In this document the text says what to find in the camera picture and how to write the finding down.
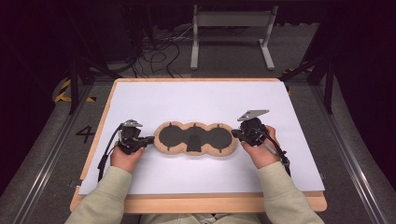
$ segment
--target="person's left hand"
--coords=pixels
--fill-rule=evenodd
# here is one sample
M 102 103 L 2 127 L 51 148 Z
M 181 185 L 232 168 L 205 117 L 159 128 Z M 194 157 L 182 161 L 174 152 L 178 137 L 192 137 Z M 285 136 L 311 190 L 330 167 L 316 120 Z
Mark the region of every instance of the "person's left hand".
M 110 165 L 132 173 L 144 151 L 145 149 L 141 147 L 135 153 L 127 155 L 119 147 L 114 147 L 113 153 L 110 155 Z

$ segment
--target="number 4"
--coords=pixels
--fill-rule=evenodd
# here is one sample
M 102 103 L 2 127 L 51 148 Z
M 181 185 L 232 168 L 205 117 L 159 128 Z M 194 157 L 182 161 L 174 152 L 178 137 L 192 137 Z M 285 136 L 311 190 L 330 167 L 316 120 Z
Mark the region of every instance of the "number 4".
M 76 133 L 76 135 L 85 135 L 84 143 L 87 143 L 88 137 L 90 135 L 94 135 L 95 134 L 95 133 L 91 133 L 91 129 L 92 129 L 92 127 L 90 125 L 87 125 L 87 127 L 85 127 L 84 129 L 82 129 L 81 131 Z

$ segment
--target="hand-mounted device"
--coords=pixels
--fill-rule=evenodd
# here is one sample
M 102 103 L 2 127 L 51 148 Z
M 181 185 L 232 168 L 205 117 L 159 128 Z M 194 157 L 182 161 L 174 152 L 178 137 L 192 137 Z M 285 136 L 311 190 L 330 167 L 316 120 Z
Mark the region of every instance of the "hand-mounted device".
M 143 125 L 139 124 L 136 120 L 128 119 L 127 121 L 121 123 L 120 126 L 113 133 L 113 135 L 111 135 L 105 153 L 98 165 L 98 169 L 99 169 L 98 181 L 100 181 L 103 177 L 103 172 L 105 170 L 107 158 L 110 155 L 113 148 L 110 150 L 110 152 L 108 152 L 108 149 L 110 148 L 110 145 L 113 142 L 116 133 L 119 134 L 119 141 L 116 147 L 119 147 L 127 155 L 131 155 L 132 153 L 135 153 L 139 148 L 146 147 L 148 144 L 153 144 L 154 136 L 139 137 L 141 131 L 137 127 L 143 127 Z
M 233 137 L 238 138 L 239 141 L 245 141 L 252 147 L 257 147 L 264 144 L 265 147 L 274 155 L 277 155 L 282 164 L 285 166 L 286 172 L 290 175 L 290 161 L 285 156 L 286 151 L 283 151 L 279 144 L 271 138 L 265 125 L 257 117 L 268 113 L 269 110 L 249 110 L 238 121 L 242 121 L 240 129 L 233 129 L 231 133 Z M 268 144 L 264 143 L 265 139 L 270 140 L 276 149 L 271 148 Z

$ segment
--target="beige sleeve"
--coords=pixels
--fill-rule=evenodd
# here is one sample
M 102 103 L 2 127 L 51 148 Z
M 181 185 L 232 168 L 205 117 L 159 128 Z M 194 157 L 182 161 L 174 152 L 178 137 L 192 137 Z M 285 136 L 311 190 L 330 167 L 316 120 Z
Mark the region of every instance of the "beige sleeve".
M 279 161 L 258 170 L 265 212 L 273 223 L 323 223 Z
M 120 223 L 131 181 L 130 173 L 110 166 L 96 189 L 81 201 L 66 223 Z

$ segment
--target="white paper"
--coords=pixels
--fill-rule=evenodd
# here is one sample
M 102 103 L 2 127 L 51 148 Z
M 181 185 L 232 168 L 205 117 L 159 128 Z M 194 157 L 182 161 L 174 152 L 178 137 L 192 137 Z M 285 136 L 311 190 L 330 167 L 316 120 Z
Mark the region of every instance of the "white paper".
M 317 166 L 283 82 L 193 81 L 118 82 L 79 194 L 88 194 L 96 187 L 97 165 L 111 134 L 125 120 L 134 119 L 143 124 L 139 128 L 140 136 L 153 136 L 166 121 L 226 123 L 237 129 L 240 125 L 237 119 L 253 109 L 270 110 L 259 119 L 276 128 L 276 138 L 288 152 L 296 187 L 301 191 L 323 191 Z M 239 142 L 232 155 L 222 158 L 164 155 L 149 145 L 135 167 L 132 182 L 129 194 L 262 192 L 256 168 Z

